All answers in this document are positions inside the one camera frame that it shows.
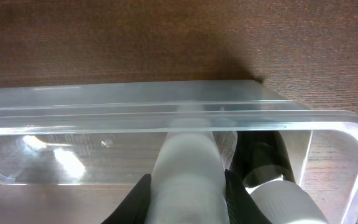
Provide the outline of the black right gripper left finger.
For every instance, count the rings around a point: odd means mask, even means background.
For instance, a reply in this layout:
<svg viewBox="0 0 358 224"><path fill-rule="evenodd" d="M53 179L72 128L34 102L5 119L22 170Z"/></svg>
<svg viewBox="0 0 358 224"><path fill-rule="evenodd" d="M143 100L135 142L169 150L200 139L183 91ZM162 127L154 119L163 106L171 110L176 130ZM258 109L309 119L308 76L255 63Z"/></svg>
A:
<svg viewBox="0 0 358 224"><path fill-rule="evenodd" d="M102 224L144 224L150 205L151 174L143 175Z"/></svg>

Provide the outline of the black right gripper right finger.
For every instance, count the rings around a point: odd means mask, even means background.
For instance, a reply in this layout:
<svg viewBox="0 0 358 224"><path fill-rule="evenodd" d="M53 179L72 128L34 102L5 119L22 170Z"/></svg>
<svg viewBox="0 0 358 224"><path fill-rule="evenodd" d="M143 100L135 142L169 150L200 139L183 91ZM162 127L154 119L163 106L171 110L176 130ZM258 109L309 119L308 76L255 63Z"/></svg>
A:
<svg viewBox="0 0 358 224"><path fill-rule="evenodd" d="M226 205L230 224L272 224L260 211L240 178L232 171L225 170Z"/></svg>

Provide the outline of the black bottle white cap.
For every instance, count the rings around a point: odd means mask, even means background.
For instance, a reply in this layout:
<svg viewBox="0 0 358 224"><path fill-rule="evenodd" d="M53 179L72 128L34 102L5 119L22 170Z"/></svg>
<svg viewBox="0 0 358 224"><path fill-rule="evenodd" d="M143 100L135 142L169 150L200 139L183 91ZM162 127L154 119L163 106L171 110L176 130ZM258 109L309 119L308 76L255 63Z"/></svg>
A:
<svg viewBox="0 0 358 224"><path fill-rule="evenodd" d="M238 131L229 170L272 223L327 223L317 204L296 183L278 131Z"/></svg>

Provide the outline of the white tube bottle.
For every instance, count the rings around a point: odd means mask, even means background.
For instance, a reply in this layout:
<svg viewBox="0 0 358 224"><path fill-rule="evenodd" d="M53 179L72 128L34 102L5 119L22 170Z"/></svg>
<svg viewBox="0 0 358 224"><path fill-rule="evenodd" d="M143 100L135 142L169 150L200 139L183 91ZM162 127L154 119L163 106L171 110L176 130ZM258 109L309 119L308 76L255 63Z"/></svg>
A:
<svg viewBox="0 0 358 224"><path fill-rule="evenodd" d="M219 149L210 131L178 131L209 126L193 114L204 106L180 105L152 172L146 223L229 223L226 179Z"/></svg>

